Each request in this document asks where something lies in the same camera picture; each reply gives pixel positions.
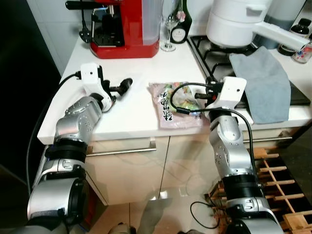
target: dish towel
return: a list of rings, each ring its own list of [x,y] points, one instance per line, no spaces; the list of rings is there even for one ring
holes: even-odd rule
[[[291,86],[281,64],[263,46],[253,54],[230,54],[235,75],[247,81],[245,93],[254,123],[288,120]]]

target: white kitchen counter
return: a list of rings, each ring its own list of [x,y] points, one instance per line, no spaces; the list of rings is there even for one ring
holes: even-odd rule
[[[310,99],[312,98],[312,59],[307,64],[298,64],[291,58],[272,54],[281,62],[289,79]],[[176,45],[174,52],[159,52],[153,58],[132,59],[98,59],[90,51],[89,45],[78,39],[67,64],[63,78],[79,71],[80,65],[96,62],[103,68],[104,79],[111,81],[111,86],[119,85],[128,77],[133,84],[121,100],[117,100],[111,110],[105,113],[93,131],[92,140],[126,139],[140,137],[176,136],[205,133],[209,126],[188,129],[160,129],[156,108],[147,87],[150,82],[205,82],[204,75],[194,58],[187,43]],[[43,144],[52,144],[55,125],[64,116],[68,106],[84,95],[80,80],[68,80],[53,98],[47,115],[42,123],[38,138]],[[239,110],[252,124],[252,129],[273,129],[299,127],[306,125],[312,119],[312,109],[309,106],[292,106],[289,120],[274,124],[253,124],[246,110]],[[243,130],[245,124],[240,120]]]

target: wine glass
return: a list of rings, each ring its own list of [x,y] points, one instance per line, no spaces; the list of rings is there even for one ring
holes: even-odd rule
[[[163,51],[169,52],[176,49],[174,45],[170,43],[171,31],[179,23],[178,11],[180,0],[163,0],[162,4],[162,22],[168,29],[167,41],[163,43],[160,48]]]

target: black bottle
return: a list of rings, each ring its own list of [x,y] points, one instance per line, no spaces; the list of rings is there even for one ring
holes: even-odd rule
[[[291,29],[290,32],[297,34],[298,36],[301,37],[307,37],[309,35],[309,28],[308,26],[311,24],[311,20],[302,18],[298,24],[294,25]],[[280,45],[278,47],[278,52],[280,52],[283,55],[286,56],[292,56],[294,53],[296,53],[295,50],[288,48],[285,45]]]
[[[187,35],[189,33],[191,24],[192,24],[192,18],[187,10],[187,0],[181,0],[182,4],[182,10],[185,14],[185,20],[183,22],[180,22],[175,28],[173,28],[170,41],[175,44],[182,44],[186,41]]]

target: coffee machine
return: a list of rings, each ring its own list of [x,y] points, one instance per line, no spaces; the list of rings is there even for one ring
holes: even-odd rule
[[[67,1],[66,7],[82,10],[79,34],[100,59],[151,58],[159,50],[162,0]],[[93,9],[91,32],[84,9]]]

